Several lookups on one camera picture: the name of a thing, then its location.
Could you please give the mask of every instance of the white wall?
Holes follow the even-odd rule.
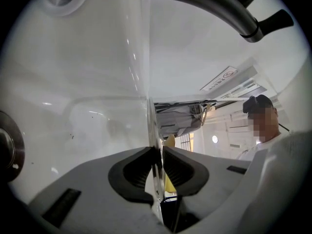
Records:
[[[182,148],[180,137],[175,138],[175,147]]]
[[[312,129],[312,57],[308,56],[297,76],[278,96],[295,131]]]
[[[199,128],[196,131],[194,131],[193,140],[194,140],[193,152],[205,154],[204,134],[202,128]]]
[[[151,0],[141,0],[142,10],[142,45],[143,45],[143,66],[142,79],[144,94],[148,95],[150,90],[150,11]]]

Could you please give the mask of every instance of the ceiling fixture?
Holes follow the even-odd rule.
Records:
[[[214,143],[218,143],[218,137],[215,136],[215,135],[213,136],[213,142],[214,142]]]

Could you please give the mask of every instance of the white panel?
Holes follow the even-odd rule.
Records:
[[[86,0],[55,18],[29,4],[4,51],[0,110],[25,164],[11,185],[28,203],[91,159],[148,146],[140,0]]]
[[[193,152],[199,154],[205,154],[205,144],[204,144],[204,135],[202,128],[194,131],[194,146]]]

